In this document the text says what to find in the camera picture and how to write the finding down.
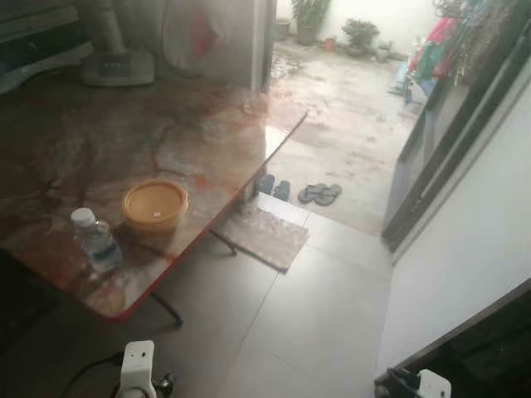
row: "plastic water bottle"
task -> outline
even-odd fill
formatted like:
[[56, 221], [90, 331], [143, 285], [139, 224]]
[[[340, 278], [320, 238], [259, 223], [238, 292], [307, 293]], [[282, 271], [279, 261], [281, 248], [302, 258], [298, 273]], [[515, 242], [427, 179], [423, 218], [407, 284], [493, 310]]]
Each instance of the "plastic water bottle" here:
[[110, 233], [109, 224], [96, 220], [88, 207], [72, 212], [70, 219], [76, 228], [76, 238], [96, 272], [106, 272], [122, 263], [122, 251]]

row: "wet ground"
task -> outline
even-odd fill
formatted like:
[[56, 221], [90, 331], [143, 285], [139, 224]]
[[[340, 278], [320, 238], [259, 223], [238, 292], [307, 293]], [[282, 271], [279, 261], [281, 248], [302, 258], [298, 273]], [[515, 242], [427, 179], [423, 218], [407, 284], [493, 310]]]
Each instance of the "wet ground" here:
[[[397, 157], [417, 119], [411, 105], [389, 94], [399, 63], [354, 59], [340, 51], [275, 44], [271, 93], [305, 105], [308, 117], [268, 163], [291, 183], [290, 202], [379, 235]], [[307, 184], [337, 183], [332, 206], [303, 205]]]

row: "plant pot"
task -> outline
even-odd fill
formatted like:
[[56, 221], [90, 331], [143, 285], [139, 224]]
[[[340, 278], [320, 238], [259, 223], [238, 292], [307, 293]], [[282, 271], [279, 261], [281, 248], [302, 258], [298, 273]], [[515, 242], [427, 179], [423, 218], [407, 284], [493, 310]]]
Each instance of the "plant pot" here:
[[357, 47], [357, 46], [348, 46], [347, 47], [347, 54], [357, 58], [357, 57], [362, 56], [363, 54], [365, 54], [365, 49], [362, 48], [362, 47]]
[[388, 50], [387, 48], [378, 48], [376, 50], [376, 57], [380, 62], [387, 62], [390, 55], [391, 55], [391, 51]]
[[324, 49], [328, 52], [335, 51], [335, 39], [329, 38], [324, 41]]
[[276, 41], [286, 41], [288, 35], [290, 34], [290, 24], [291, 20], [289, 19], [277, 19], [275, 24], [275, 40]]
[[302, 46], [311, 46], [314, 44], [317, 36], [317, 29], [314, 27], [297, 26], [297, 42]]

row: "container lid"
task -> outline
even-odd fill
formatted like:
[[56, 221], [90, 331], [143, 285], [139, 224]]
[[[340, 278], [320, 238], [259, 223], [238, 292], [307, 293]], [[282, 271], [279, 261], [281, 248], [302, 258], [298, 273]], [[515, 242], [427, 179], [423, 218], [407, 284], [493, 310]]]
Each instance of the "container lid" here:
[[75, 226], [86, 227], [95, 223], [96, 217], [91, 209], [88, 207], [80, 207], [75, 209], [70, 215], [70, 219]]
[[122, 206], [131, 221], [155, 224], [186, 211], [188, 195], [176, 182], [150, 180], [132, 188], [125, 195]]

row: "power cord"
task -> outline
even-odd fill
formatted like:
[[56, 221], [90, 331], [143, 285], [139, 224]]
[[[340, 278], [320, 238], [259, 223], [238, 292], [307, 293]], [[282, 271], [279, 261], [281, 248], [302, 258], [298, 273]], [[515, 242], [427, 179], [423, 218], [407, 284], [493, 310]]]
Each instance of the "power cord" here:
[[114, 385], [113, 390], [110, 392], [109, 398], [116, 398], [116, 396], [118, 395], [118, 390], [119, 390], [119, 383], [116, 383]]
[[66, 387], [64, 388], [63, 392], [59, 396], [60, 398], [66, 398], [68, 394], [70, 393], [71, 388], [73, 385], [90, 369], [97, 367], [99, 365], [103, 365], [105, 363], [110, 363], [115, 366], [122, 366], [122, 361], [124, 360], [124, 352], [116, 352], [115, 354], [111, 355], [110, 357], [106, 357], [103, 359], [100, 359], [99, 361], [94, 361], [89, 363], [88, 365], [83, 366], [74, 377], [71, 378], [71, 380], [68, 382]]

